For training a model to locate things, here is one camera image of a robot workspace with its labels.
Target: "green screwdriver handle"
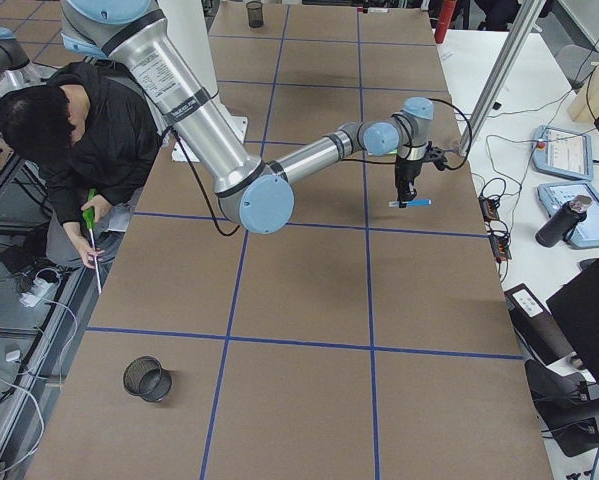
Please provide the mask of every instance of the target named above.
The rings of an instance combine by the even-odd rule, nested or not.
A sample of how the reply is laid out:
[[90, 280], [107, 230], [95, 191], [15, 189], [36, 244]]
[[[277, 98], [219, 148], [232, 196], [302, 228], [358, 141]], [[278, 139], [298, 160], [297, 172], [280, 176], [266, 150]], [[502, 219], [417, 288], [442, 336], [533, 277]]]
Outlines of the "green screwdriver handle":
[[[92, 200], [92, 197], [95, 195], [97, 195], [97, 189], [91, 188], [88, 192], [88, 201]], [[88, 230], [95, 228], [95, 207], [90, 207], [89, 209], [84, 210], [81, 216], [86, 221], [86, 227]]]

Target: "white table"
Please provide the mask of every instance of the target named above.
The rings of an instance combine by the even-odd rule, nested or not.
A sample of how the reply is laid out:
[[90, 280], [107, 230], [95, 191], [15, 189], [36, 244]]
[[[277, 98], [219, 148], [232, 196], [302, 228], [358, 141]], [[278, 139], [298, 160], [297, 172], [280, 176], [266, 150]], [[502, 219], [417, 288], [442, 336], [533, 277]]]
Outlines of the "white table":
[[[506, 35], [498, 32], [451, 30], [444, 43], [439, 45], [439, 55], [453, 103], [464, 113], [469, 114], [473, 111]], [[493, 111], [492, 115], [535, 110], [560, 99], [569, 90], [568, 81], [543, 39], [539, 34], [533, 33], [527, 39], [497, 98], [502, 107]], [[574, 92], [570, 92], [563, 103], [552, 103], [539, 111], [489, 118], [473, 142], [469, 155], [472, 171], [486, 181], [500, 176], [493, 170], [487, 153], [486, 139], [489, 135], [523, 141], [532, 139], [534, 130], [542, 124], [580, 132], [594, 128], [592, 124], [574, 123], [570, 120], [567, 107], [574, 98]], [[465, 127], [464, 122], [460, 121], [459, 124], [462, 129]], [[590, 135], [593, 157], [599, 160], [599, 133], [594, 130]], [[521, 180], [528, 165], [531, 144], [511, 143], [495, 137], [490, 137], [487, 143], [497, 170]], [[592, 183], [599, 192], [598, 164], [594, 166], [594, 174]], [[474, 180], [475, 188], [479, 192], [483, 181], [477, 176]], [[512, 226], [514, 210], [511, 244], [513, 259], [508, 262], [503, 289], [525, 283], [542, 302], [579, 273], [578, 261], [599, 256], [599, 248], [576, 250], [564, 242], [559, 242], [552, 248], [545, 248], [535, 241], [534, 234], [547, 221], [545, 210], [537, 197], [536, 187], [542, 183], [559, 181], [565, 179], [539, 173], [531, 165], [523, 181], [518, 205], [515, 207], [515, 198], [507, 197], [499, 208], [502, 220], [509, 227]], [[507, 184], [508, 193], [517, 191], [517, 186], [512, 181], [507, 181]], [[501, 193], [502, 185], [501, 182], [493, 183], [486, 194]], [[563, 360], [551, 368], [559, 373], [568, 370]], [[563, 455], [554, 440], [546, 440], [546, 449], [554, 478], [559, 480], [564, 480], [567, 475], [589, 470], [595, 454], [593, 450], [568, 458]], [[599, 467], [596, 475], [599, 480]]]

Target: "red object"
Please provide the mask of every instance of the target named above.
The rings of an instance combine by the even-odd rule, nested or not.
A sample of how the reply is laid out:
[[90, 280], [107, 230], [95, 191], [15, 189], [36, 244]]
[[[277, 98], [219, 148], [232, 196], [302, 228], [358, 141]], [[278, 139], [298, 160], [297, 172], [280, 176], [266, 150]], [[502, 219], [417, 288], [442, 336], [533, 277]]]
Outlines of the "red object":
[[439, 20], [437, 20], [437, 28], [435, 29], [435, 42], [437, 44], [443, 43], [444, 38], [446, 38], [446, 32], [452, 22], [452, 14], [455, 13], [456, 6], [457, 0], [444, 0], [439, 13]]

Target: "computer monitor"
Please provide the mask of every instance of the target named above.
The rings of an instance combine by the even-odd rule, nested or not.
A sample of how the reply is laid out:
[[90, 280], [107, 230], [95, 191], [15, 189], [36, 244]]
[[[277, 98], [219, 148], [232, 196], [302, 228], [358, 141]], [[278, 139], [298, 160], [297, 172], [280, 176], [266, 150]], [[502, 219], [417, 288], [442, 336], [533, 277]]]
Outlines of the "computer monitor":
[[599, 385], [599, 258], [546, 303], [584, 367]]

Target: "white wall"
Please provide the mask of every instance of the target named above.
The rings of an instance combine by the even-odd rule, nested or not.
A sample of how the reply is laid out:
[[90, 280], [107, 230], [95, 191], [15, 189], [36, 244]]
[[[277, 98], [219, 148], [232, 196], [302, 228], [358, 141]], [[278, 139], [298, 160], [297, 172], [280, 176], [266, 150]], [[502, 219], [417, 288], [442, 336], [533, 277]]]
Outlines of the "white wall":
[[599, 39], [599, 0], [559, 0], [559, 3], [588, 39], [596, 43]]

